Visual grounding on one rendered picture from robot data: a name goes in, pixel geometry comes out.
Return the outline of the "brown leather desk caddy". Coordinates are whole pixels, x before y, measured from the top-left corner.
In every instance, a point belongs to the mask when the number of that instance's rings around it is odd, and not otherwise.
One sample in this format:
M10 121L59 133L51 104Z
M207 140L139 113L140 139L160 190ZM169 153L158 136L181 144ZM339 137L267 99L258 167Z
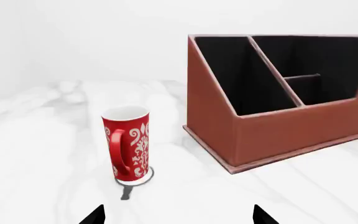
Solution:
M184 129L229 173L358 139L358 36L189 35Z

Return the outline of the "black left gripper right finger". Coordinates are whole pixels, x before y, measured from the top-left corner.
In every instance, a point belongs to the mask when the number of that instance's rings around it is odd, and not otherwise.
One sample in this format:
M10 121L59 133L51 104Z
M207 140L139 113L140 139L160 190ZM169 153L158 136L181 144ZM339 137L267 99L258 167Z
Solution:
M258 205L254 205L253 222L254 224L279 224L274 218L272 218L267 212L265 212L265 210L263 210Z

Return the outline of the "grey round coaster with tab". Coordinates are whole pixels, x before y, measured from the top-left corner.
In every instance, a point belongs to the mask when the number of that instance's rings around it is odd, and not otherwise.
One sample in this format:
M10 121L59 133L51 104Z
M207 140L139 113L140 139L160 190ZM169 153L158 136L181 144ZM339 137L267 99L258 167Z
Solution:
M116 181L117 184L119 184L120 186L123 186L121 200L123 200L123 201L129 200L133 188L146 184L153 178L154 174L155 174L154 168L152 166L150 166L147 174L139 180L125 182L123 180L114 178L114 180Z

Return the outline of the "red patterned tall mug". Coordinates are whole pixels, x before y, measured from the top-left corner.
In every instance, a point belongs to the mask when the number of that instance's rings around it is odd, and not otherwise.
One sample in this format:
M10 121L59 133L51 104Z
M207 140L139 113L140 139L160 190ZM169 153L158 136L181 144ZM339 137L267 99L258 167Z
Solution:
M142 106L111 108L102 114L114 177L131 182L149 172L149 111Z

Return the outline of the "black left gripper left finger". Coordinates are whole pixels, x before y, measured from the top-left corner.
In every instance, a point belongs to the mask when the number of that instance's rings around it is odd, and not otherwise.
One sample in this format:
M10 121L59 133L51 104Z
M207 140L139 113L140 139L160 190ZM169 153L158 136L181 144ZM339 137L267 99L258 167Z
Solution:
M79 224L104 224L105 212L104 205L100 205L93 210L86 218L84 218Z

